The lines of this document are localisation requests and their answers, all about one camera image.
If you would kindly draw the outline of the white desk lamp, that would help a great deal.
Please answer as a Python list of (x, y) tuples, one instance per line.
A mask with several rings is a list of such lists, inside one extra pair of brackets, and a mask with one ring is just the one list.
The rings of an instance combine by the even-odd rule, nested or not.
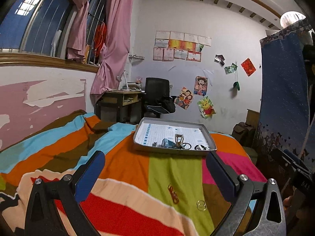
[(130, 91), (125, 70), (120, 76), (117, 76), (116, 79), (119, 81), (119, 86), (118, 86), (119, 91)]

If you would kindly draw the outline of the beige hair claw clip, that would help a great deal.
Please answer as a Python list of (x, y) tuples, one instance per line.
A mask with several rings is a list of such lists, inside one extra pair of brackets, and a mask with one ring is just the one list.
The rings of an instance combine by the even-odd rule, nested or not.
[(178, 149), (183, 149), (184, 137), (182, 134), (175, 134), (175, 147)]

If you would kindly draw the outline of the black office chair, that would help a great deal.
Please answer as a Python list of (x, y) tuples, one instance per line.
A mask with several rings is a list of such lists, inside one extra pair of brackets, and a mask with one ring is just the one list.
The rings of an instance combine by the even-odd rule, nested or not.
[(175, 113), (175, 98), (170, 95), (170, 82), (167, 79), (147, 77), (142, 98), (142, 117), (147, 112), (153, 113), (156, 118), (162, 114)]

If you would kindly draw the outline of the pink curtain right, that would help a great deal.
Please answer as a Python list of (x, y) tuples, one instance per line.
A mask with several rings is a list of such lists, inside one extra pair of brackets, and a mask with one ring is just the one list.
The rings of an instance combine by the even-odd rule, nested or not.
[(107, 0), (106, 39), (100, 51), (100, 67), (91, 87), (93, 105), (103, 93), (117, 89), (130, 52), (130, 28), (133, 0)]

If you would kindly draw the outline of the wooden desk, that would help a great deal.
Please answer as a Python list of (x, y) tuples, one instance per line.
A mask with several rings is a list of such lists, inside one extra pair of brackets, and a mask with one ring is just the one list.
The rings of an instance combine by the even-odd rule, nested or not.
[(132, 105), (142, 103), (142, 91), (108, 91), (95, 104), (94, 113), (101, 119), (101, 109), (114, 108), (117, 123), (130, 123)]

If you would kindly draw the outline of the colourful striped bed blanket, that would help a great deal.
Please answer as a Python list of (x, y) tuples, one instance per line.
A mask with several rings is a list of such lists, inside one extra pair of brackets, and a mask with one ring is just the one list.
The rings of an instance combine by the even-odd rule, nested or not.
[(95, 151), (105, 167), (81, 207), (101, 235), (210, 235), (227, 213), (201, 157), (133, 148), (134, 125), (79, 110), (1, 150), (1, 226), (23, 235), (37, 178), (58, 181)]

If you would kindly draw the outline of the green photo on wall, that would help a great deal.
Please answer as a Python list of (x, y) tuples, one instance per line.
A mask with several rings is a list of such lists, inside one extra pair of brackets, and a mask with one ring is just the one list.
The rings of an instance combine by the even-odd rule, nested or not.
[(235, 63), (232, 63), (230, 66), (224, 67), (225, 74), (233, 74), (237, 71), (238, 66)]

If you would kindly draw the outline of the blue patterned hanging curtain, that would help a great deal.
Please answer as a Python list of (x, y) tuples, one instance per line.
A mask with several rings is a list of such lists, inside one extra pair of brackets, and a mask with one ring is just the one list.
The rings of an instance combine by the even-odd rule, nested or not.
[(257, 148), (289, 150), (314, 167), (314, 48), (307, 19), (260, 40), (262, 100)]

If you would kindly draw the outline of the black white photos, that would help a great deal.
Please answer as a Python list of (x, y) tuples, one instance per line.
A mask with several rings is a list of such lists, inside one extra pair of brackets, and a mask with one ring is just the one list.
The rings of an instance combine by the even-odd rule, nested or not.
[(222, 67), (225, 66), (225, 58), (222, 54), (215, 55), (214, 62), (219, 63)]

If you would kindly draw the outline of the green hanging ornament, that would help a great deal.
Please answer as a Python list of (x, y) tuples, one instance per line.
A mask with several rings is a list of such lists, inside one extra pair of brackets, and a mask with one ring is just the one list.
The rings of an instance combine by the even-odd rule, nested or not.
[(233, 88), (236, 89), (237, 91), (240, 91), (240, 84), (238, 81), (238, 71), (236, 70), (234, 74), (235, 74), (235, 82), (233, 83)]

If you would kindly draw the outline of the certificates on wall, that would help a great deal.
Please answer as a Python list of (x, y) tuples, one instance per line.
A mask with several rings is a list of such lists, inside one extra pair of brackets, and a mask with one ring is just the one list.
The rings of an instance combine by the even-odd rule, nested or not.
[(175, 31), (157, 31), (155, 34), (153, 60), (172, 62), (185, 60), (201, 62), (202, 50), (211, 46), (207, 36)]

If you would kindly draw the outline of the pink curtain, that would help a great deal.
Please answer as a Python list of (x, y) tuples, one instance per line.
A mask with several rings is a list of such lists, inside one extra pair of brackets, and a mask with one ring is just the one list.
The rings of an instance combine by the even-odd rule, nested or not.
[(133, 0), (107, 0), (106, 39), (100, 51), (100, 67), (91, 87), (93, 105), (103, 93), (117, 89), (130, 52), (130, 28)]
[(86, 24), (89, 0), (72, 0), (76, 6), (76, 16), (71, 26), (68, 43), (67, 59), (82, 62), (86, 49)]

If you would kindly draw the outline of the metal wall shelf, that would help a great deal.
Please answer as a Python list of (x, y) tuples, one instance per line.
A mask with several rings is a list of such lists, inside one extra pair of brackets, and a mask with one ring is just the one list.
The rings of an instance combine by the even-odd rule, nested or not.
[(140, 56), (140, 55), (136, 55), (136, 54), (134, 54), (134, 55), (130, 54), (128, 56), (128, 58), (129, 58), (131, 64), (138, 63), (138, 62), (145, 60), (144, 56)]

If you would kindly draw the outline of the grey cardboard tray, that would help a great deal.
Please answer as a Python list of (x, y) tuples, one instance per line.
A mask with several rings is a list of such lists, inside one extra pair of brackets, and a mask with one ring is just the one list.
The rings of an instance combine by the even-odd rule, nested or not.
[[(190, 150), (162, 148), (164, 138), (175, 142), (175, 134), (182, 134), (184, 142), (191, 144)], [(185, 156), (206, 156), (211, 151), (217, 151), (217, 146), (203, 124), (164, 120), (158, 118), (143, 118), (133, 136), (135, 150), (165, 153)]]

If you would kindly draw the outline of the red hanging garment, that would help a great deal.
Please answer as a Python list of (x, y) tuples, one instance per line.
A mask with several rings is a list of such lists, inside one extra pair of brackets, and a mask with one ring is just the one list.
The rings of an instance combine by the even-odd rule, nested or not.
[(107, 26), (101, 23), (97, 26), (94, 37), (94, 53), (95, 57), (99, 57), (103, 44), (106, 40)]

